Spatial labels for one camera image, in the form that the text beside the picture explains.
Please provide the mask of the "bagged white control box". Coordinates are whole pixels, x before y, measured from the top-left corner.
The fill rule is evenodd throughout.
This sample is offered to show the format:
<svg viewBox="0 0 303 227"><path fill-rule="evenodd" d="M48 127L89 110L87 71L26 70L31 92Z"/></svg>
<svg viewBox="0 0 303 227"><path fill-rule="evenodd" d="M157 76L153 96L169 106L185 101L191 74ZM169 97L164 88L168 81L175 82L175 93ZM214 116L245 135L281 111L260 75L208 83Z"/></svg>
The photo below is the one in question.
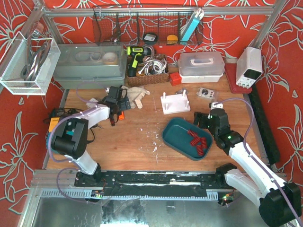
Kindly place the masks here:
<svg viewBox="0 0 303 227"><path fill-rule="evenodd" d="M204 87L200 87L196 94L199 98L208 100L210 102L216 101L218 97L218 92L216 90L207 89Z"/></svg>

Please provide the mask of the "orange black handled screwdriver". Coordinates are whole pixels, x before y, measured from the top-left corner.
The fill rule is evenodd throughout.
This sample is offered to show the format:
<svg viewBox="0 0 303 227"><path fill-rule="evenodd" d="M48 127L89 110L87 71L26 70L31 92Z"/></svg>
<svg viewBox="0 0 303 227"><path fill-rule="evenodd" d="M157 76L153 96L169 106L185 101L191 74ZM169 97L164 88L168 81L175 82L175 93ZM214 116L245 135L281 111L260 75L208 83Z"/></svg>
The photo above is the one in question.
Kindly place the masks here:
<svg viewBox="0 0 303 227"><path fill-rule="evenodd" d="M122 120L124 120L124 119L125 119L125 114L124 114L124 111L121 111L121 113L119 114L118 119L119 119L120 121L122 121Z"/></svg>

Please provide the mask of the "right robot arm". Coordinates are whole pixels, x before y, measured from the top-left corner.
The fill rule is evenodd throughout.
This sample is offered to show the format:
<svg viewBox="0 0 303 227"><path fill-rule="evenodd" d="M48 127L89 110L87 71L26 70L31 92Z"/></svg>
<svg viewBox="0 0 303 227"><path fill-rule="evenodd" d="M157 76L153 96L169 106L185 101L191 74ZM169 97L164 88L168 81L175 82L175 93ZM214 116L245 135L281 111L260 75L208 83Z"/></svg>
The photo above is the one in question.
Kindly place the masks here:
<svg viewBox="0 0 303 227"><path fill-rule="evenodd" d="M217 172L220 180L238 190L249 199L259 211L263 221L270 227L291 224L301 227L301 191L295 183L287 183L270 170L248 143L236 131L231 130L228 115L222 108L214 108L209 114L196 112L194 125L208 129L221 150L235 160L247 173L228 163Z"/></svg>

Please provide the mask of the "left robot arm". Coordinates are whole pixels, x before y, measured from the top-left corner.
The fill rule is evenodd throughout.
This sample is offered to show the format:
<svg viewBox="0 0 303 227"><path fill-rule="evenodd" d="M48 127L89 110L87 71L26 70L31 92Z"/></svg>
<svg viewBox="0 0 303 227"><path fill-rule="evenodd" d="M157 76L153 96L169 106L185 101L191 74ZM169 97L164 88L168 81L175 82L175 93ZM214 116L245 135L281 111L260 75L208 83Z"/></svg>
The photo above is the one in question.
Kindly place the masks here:
<svg viewBox="0 0 303 227"><path fill-rule="evenodd" d="M70 161L85 175L97 178L100 165L87 151L88 131L104 120L110 120L111 126L119 120L124 110L130 109L127 89L124 86L111 86L101 101L89 101L92 107L61 119L52 129L48 139L48 152L53 151L66 159L54 159L56 162Z"/></svg>

